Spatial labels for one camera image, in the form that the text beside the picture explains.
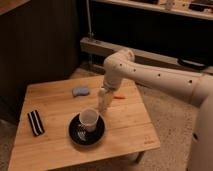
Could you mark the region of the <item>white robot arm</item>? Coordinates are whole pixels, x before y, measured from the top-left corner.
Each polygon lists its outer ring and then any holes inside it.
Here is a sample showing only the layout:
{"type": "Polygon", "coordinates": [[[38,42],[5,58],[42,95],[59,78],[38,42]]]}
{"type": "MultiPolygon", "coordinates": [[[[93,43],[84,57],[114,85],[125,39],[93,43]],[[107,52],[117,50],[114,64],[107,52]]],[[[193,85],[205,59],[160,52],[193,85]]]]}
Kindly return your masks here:
{"type": "Polygon", "coordinates": [[[194,106],[213,104],[213,76],[135,63],[130,49],[122,49],[104,61],[103,87],[119,89],[124,78],[157,89],[194,106]]]}

